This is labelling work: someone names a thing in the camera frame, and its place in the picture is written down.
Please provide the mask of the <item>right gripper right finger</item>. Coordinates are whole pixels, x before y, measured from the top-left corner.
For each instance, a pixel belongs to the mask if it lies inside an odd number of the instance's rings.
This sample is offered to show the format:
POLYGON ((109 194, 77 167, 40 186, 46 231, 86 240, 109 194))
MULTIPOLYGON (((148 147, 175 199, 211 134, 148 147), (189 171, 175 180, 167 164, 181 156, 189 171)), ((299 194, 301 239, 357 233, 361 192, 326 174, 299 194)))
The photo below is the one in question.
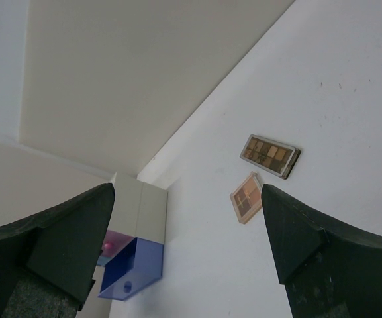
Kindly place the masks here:
POLYGON ((294 317, 382 317, 382 236, 262 187, 279 283, 294 317))

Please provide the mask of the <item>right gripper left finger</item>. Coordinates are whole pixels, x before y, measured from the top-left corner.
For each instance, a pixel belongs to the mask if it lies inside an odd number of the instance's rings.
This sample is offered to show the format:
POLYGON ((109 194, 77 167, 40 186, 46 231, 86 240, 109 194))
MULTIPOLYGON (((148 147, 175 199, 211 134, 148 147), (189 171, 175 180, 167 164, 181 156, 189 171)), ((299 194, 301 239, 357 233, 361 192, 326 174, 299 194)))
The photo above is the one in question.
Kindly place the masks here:
POLYGON ((64 203, 0 226, 0 317, 75 317, 115 202, 104 183, 64 203))

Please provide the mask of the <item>light blue drawer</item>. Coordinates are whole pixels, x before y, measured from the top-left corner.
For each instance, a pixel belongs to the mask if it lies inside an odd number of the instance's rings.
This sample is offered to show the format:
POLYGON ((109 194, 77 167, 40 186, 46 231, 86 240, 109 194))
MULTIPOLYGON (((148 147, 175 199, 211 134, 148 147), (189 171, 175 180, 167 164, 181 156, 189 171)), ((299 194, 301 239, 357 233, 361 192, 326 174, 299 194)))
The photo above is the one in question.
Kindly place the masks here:
POLYGON ((105 267, 106 264, 107 264, 110 260, 111 260, 110 257, 100 255, 100 256, 98 257, 97 265, 98 265, 98 266, 101 266, 101 267, 105 267))

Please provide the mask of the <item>pink drawer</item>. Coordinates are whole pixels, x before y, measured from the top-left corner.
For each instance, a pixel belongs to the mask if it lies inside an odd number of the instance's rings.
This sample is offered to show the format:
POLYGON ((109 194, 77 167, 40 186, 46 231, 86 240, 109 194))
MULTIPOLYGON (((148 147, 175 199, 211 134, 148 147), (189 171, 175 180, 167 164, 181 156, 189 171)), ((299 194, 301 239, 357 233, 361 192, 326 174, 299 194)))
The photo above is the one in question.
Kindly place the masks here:
POLYGON ((133 239, 133 236, 108 230, 103 240, 102 255, 104 257, 113 258, 133 239))

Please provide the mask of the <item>white drawer cabinet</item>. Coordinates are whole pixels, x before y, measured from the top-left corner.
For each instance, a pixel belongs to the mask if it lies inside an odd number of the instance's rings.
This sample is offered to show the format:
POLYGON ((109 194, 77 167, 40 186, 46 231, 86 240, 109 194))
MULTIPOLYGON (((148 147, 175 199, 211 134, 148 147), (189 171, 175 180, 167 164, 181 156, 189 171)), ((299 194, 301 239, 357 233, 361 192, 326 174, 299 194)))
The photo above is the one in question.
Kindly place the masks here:
POLYGON ((115 174, 113 181, 115 204, 108 229, 164 244, 167 191, 126 174, 115 174))

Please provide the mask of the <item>dark blue drawer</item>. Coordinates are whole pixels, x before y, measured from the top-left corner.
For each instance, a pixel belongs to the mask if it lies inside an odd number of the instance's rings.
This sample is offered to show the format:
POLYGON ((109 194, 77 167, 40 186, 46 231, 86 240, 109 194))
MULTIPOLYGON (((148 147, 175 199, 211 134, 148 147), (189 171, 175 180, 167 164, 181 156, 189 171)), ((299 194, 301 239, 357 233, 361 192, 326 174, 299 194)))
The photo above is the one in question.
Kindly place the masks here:
POLYGON ((162 278, 164 245, 134 238, 105 265, 99 297, 126 301, 162 278))

